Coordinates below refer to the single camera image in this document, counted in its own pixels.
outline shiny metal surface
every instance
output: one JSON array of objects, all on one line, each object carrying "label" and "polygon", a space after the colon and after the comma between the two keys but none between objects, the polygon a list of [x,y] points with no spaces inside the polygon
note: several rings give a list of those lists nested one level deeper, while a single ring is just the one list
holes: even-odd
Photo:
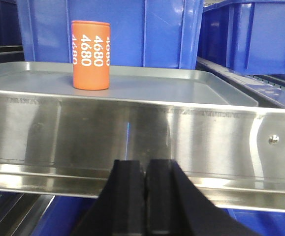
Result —
[{"label": "shiny metal surface", "polygon": [[12,62],[0,64],[0,90],[139,102],[257,106],[255,100],[211,73],[167,68],[111,66],[109,89],[90,91],[72,86],[72,64]]},{"label": "shiny metal surface", "polygon": [[45,211],[52,203],[55,196],[40,195],[29,212],[22,219],[12,236],[29,236],[36,228]]},{"label": "shiny metal surface", "polygon": [[197,58],[197,67],[224,79],[244,93],[253,97],[260,106],[285,108],[285,90],[263,83],[250,76],[241,75],[211,61]]},{"label": "shiny metal surface", "polygon": [[37,210],[34,206],[40,205],[41,207],[41,204],[38,201],[39,198],[40,196],[35,194],[1,196],[0,236],[21,235],[18,234],[20,228],[31,228],[29,225],[24,226],[23,223],[28,223],[26,219],[30,215],[31,210]]},{"label": "shiny metal surface", "polygon": [[285,210],[285,110],[0,91],[0,190],[97,196],[114,159],[152,158],[218,205]]}]

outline metal tray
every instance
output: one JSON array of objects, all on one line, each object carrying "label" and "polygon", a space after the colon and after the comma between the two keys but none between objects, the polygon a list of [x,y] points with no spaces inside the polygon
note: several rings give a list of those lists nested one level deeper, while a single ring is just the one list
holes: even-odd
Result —
[{"label": "metal tray", "polygon": [[215,75],[196,70],[111,66],[110,88],[72,87],[72,64],[0,64],[0,90],[78,95],[109,99],[257,106],[258,103]]},{"label": "metal tray", "polygon": [[[0,190],[97,196],[114,159],[172,158],[218,206],[285,210],[285,110],[228,105],[245,96],[191,70],[111,67],[104,91],[71,82],[69,64],[0,65]],[[206,102],[197,85],[220,104],[189,103]]]}]

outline metal shelf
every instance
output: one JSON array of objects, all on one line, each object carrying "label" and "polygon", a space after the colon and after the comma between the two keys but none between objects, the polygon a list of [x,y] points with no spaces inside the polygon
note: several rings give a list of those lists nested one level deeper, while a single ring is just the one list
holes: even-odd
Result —
[{"label": "metal shelf", "polygon": [[167,157],[218,206],[285,211],[285,109],[0,90],[0,190],[95,197],[114,159]]}]

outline orange can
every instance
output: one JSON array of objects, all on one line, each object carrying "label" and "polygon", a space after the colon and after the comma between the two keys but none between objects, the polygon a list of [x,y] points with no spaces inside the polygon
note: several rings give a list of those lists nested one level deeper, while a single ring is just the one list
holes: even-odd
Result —
[{"label": "orange can", "polygon": [[109,87],[110,24],[72,21],[73,86],[86,90]]}]

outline blue storage crate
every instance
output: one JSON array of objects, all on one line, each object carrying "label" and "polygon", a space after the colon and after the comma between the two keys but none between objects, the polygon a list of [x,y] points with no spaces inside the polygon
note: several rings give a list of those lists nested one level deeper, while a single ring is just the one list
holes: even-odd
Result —
[{"label": "blue storage crate", "polygon": [[[95,199],[60,197],[52,201],[31,236],[68,236]],[[285,213],[224,209],[238,222],[262,236],[285,236]]]},{"label": "blue storage crate", "polygon": [[56,196],[31,236],[69,236],[95,199]]},{"label": "blue storage crate", "polygon": [[235,220],[262,236],[285,236],[285,213],[226,209]]},{"label": "blue storage crate", "polygon": [[0,46],[20,45],[21,34],[15,0],[0,0]]},{"label": "blue storage crate", "polygon": [[242,74],[285,74],[285,0],[204,8],[198,55]]},{"label": "blue storage crate", "polygon": [[26,61],[72,62],[71,21],[111,24],[111,64],[195,69],[203,0],[18,1]]}]

